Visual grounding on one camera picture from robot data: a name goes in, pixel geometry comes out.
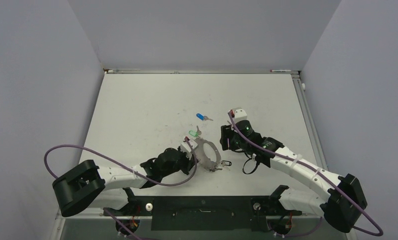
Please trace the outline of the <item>black tagged key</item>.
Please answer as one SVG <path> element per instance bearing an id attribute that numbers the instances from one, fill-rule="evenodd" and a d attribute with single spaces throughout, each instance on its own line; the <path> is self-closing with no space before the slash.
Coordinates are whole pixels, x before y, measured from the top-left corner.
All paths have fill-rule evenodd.
<path id="1" fill-rule="evenodd" d="M 232 165 L 232 162 L 231 161 L 227 161 L 227 160 L 222 160 L 221 161 L 221 165 L 222 166 L 231 166 Z"/>

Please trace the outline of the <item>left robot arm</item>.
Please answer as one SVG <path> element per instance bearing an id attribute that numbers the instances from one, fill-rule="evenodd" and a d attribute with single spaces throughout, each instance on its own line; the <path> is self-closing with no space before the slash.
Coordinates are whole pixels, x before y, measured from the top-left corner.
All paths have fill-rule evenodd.
<path id="1" fill-rule="evenodd" d="M 194 149 L 167 148 L 158 157 L 134 167 L 114 162 L 116 167 L 100 167 L 85 160 L 55 178 L 52 187 L 63 217 L 77 215 L 87 209 L 103 191 L 146 189 L 163 186 L 162 180 L 178 171 L 190 178 L 197 170 Z"/>

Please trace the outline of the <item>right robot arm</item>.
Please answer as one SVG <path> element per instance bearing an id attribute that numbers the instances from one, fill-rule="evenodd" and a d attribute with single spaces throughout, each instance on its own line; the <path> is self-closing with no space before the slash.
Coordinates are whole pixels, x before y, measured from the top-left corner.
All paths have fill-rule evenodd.
<path id="1" fill-rule="evenodd" d="M 235 127 L 221 126 L 220 144 L 224 151 L 254 155 L 256 163 L 283 172 L 307 186 L 312 193 L 280 186 L 269 200 L 270 210 L 308 212 L 323 217 L 336 230 L 348 233 L 368 205 L 362 186 L 352 174 L 341 176 L 300 158 L 272 137 L 255 132 L 248 120 Z"/>

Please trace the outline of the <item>green tagged key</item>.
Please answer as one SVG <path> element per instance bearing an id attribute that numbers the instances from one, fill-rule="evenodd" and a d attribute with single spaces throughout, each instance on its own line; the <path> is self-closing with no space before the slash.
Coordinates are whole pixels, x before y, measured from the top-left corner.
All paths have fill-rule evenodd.
<path id="1" fill-rule="evenodd" d="M 196 126 L 196 130 L 190 130 L 188 133 L 189 133 L 189 135 L 191 135 L 194 138 L 197 138 L 202 134 L 198 125 Z"/>

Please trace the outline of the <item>blue tagged key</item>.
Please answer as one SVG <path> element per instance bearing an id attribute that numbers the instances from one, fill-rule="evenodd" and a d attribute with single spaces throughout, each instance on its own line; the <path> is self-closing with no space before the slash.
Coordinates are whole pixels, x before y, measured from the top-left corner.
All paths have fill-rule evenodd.
<path id="1" fill-rule="evenodd" d="M 196 116 L 202 121 L 213 121 L 213 119 L 209 118 L 208 116 L 202 115 L 200 113 L 197 113 Z"/>

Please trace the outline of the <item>metal key ring plate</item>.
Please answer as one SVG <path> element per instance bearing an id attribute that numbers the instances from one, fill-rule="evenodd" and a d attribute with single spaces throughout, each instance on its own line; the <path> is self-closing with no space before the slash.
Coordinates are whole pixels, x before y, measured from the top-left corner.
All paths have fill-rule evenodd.
<path id="1" fill-rule="evenodd" d="M 209 172 L 219 170 L 221 165 L 221 154 L 216 145 L 201 137 L 197 137 L 195 142 L 197 143 L 197 147 L 195 147 L 194 151 L 200 166 Z"/>

